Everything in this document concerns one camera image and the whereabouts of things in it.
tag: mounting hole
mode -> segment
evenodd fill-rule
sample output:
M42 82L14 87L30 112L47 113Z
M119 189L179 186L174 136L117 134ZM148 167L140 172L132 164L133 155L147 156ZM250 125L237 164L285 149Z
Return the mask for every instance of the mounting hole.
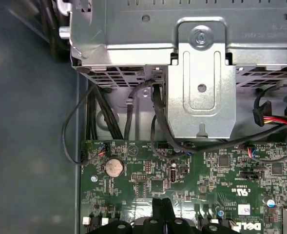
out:
M204 85L204 84L200 84L200 85L198 85L198 87L197 87L197 90L198 90L200 93L205 92L206 89L207 89L207 87L206 87L206 85Z
M284 15L283 15L283 18L284 18L285 20L287 20L287 14L284 14Z
M142 17L142 22L147 23L147 22L149 22L149 21L150 21L150 16L149 16L149 15L144 15L144 16Z

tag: capacitor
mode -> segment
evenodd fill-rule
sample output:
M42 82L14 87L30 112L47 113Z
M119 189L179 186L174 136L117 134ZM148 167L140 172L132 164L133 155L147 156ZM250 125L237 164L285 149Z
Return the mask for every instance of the capacitor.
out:
M124 171L124 163L117 158L108 160L105 164L105 172L110 177L119 177Z
M225 215L225 212L221 209L220 206L216 207L216 212L219 217L223 217Z
M268 202L270 199L271 199L270 197L265 196L265 197L262 199L262 202L263 202L264 204L267 204L267 202Z
M270 208L273 208L275 206L275 201L272 200L272 199L269 199L267 201L267 206L270 207Z
M170 165L172 166L172 167L177 167L177 163L176 163L176 161L175 160L170 160Z

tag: cable clip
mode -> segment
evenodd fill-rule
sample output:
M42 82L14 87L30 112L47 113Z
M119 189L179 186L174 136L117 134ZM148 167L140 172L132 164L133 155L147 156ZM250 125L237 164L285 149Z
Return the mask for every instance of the cable clip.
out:
M272 115L272 106L270 101L266 101L264 104L262 104L259 108L253 109L254 114L254 120L255 123L263 127L265 124L264 116L271 116Z
M125 101L126 105L134 105L134 99L133 98L128 98Z

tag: silver metal plate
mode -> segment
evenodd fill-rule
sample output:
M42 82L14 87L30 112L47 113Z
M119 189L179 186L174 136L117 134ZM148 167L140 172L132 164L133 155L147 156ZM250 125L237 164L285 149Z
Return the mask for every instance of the silver metal plate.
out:
M168 68L167 118L175 138L229 138L235 124L235 66L226 65L220 18L184 18L178 64ZM206 42L194 41L203 34Z
M287 64L287 0L93 0L90 12L82 5L72 7L70 42L83 66L170 64L173 29L194 16L224 20L233 64Z

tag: chip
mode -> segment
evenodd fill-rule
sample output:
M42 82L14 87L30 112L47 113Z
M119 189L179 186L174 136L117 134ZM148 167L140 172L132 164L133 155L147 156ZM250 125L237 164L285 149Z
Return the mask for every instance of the chip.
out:
M200 195L198 196L198 199L203 200L203 201L206 201L206 200L207 200L207 195L206 195L206 194L200 194Z
M164 183L162 179L151 180L151 193L162 193L164 192Z
M275 222L274 217L273 217L273 216L270 216L270 217L269 217L269 223L274 223L274 222Z
M270 223L269 216L265 216L265 223Z
M273 163L271 168L272 175L282 175L283 174L283 164L282 163Z
M269 214L275 214L277 211L276 206L275 207L267 207L267 212Z
M206 193L207 192L207 186L205 186L205 185L200 185L200 193L201 194L204 194L204 193Z
M179 166L179 174L186 175L188 174L189 168L188 166Z
M218 166L219 167L229 167L229 156L219 156L218 158Z

